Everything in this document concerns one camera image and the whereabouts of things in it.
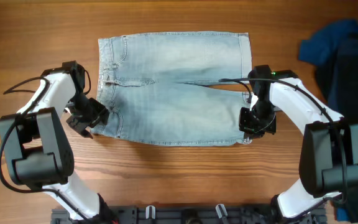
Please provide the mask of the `light blue denim shorts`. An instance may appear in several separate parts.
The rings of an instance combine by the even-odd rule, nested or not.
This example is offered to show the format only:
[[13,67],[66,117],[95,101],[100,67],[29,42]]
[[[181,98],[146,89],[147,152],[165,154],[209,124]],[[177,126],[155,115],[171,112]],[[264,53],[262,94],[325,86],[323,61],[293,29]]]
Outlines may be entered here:
[[248,76],[248,34],[152,32],[98,45],[97,99],[109,117],[92,133],[160,146],[244,143],[238,121],[248,94],[217,85]]

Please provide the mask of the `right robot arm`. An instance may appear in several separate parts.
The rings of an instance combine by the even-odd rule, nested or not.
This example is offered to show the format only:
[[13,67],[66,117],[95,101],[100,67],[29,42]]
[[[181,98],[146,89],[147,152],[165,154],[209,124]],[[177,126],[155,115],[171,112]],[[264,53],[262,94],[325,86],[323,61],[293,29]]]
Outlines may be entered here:
[[255,100],[239,116],[245,141],[275,134],[276,108],[303,135],[299,179],[272,200],[280,219],[302,217],[328,200],[344,203],[350,189],[358,188],[358,123],[319,101],[291,70],[259,65],[239,82],[250,83],[247,90]]

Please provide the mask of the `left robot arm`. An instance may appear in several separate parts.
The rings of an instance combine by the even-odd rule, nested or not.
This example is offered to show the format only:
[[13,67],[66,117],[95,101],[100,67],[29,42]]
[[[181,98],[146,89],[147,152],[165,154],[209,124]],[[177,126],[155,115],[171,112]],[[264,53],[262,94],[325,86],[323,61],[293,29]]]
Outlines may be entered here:
[[73,151],[60,121],[84,138],[88,128],[106,124],[108,109],[87,98],[87,70],[76,61],[44,70],[32,98],[19,111],[0,118],[0,181],[21,194],[45,193],[69,214],[72,223],[117,223],[117,215],[100,194],[74,171]]

